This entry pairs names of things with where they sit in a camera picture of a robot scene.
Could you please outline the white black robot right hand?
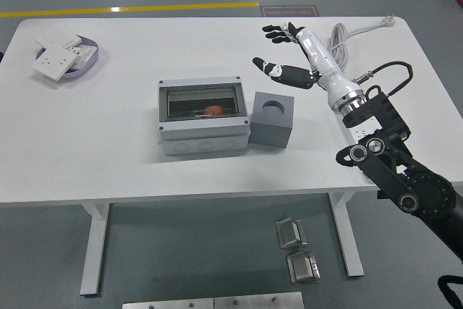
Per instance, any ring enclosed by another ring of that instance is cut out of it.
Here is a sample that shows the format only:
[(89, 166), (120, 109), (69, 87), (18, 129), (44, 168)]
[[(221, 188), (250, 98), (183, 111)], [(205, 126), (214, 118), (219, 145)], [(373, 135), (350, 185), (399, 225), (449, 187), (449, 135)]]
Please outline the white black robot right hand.
[(263, 31), (273, 43), (298, 44), (310, 64), (309, 69), (303, 69), (274, 64), (255, 57), (252, 60), (253, 64), (274, 82), (305, 90), (319, 85), (328, 94), (331, 110), (343, 116), (365, 103), (362, 88), (344, 76), (341, 68), (313, 31), (305, 27), (295, 27), (290, 22), (283, 26), (268, 25)]

